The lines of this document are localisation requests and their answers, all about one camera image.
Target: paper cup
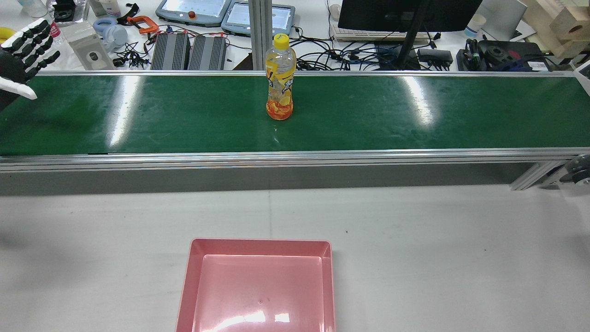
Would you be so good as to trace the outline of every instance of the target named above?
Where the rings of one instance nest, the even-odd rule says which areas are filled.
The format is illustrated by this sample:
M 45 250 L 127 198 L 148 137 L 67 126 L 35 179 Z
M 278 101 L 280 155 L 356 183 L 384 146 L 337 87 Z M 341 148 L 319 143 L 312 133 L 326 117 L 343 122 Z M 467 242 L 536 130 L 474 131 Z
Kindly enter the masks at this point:
M 475 37 L 485 24 L 485 17 L 481 16 L 480 14 L 473 15 L 473 18 L 471 21 L 469 21 L 469 24 L 467 24 L 467 28 L 465 28 L 465 35 L 470 38 Z

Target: metal pole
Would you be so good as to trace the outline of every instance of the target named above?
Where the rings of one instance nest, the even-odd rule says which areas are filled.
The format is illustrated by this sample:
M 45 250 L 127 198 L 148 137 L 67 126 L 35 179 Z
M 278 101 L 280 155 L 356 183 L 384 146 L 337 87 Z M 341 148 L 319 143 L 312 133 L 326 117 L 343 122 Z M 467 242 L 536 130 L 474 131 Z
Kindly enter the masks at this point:
M 418 4 L 418 9 L 414 13 L 412 23 L 410 24 L 408 32 L 406 33 L 402 49 L 399 52 L 397 60 L 395 60 L 395 67 L 397 67 L 398 70 L 403 70 L 406 68 L 409 52 L 414 46 L 416 35 L 420 31 L 420 27 L 424 22 L 424 18 L 426 17 L 426 13 L 428 12 L 428 8 L 430 8 L 431 4 L 432 0 L 421 0 Z
M 264 70 L 264 55 L 273 39 L 272 0 L 249 0 L 250 36 L 254 70 Z

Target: white bottle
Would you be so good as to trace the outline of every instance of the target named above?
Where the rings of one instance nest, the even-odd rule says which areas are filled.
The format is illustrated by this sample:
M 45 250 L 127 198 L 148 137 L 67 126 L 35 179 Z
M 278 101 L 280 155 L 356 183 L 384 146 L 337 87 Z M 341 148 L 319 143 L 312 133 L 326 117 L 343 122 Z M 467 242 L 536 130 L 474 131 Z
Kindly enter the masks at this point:
M 61 34 L 60 28 L 57 27 L 53 20 L 53 12 L 48 11 L 47 7 L 43 5 L 41 0 L 17 0 L 22 8 L 34 19 L 44 18 L 51 26 L 49 34 L 53 37 L 53 44 L 61 44 L 65 42 L 64 36 Z
M 107 12 L 108 16 L 121 16 L 121 9 L 119 8 L 119 3 L 117 2 L 117 0 L 99 0 L 99 2 L 102 4 L 104 11 Z
M 275 120 L 285 120 L 293 113 L 293 74 L 296 64 L 297 56 L 289 47 L 289 36 L 275 35 L 273 47 L 266 52 L 266 112 Z

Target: wooden block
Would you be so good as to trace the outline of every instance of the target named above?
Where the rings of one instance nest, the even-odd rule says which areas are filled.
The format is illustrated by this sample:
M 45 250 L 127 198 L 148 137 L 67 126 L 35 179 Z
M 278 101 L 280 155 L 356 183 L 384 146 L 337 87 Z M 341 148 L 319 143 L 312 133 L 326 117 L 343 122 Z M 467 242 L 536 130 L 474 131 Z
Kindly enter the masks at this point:
M 588 44 L 590 44 L 588 40 L 570 40 L 560 46 L 551 48 L 551 53 L 558 58 L 575 58 L 581 51 L 586 49 Z
M 586 7 L 565 7 L 549 26 L 559 39 L 590 40 L 590 15 Z
M 535 29 L 537 36 L 543 41 L 545 46 L 558 58 L 572 58 L 577 56 L 590 43 L 587 40 L 569 40 L 562 41 L 551 30 L 547 22 L 552 22 L 554 18 L 547 12 L 546 7 L 541 6 L 540 1 L 545 0 L 525 0 L 528 9 L 525 12 L 525 21 Z

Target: yellow bottle cap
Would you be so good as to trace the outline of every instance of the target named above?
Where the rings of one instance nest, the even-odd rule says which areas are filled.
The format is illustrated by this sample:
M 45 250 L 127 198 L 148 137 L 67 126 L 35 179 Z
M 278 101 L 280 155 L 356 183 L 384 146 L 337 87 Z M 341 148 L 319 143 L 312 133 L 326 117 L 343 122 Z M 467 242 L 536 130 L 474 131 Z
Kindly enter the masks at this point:
M 277 50 L 286 50 L 289 47 L 289 36 L 285 34 L 276 34 L 273 39 L 274 48 Z

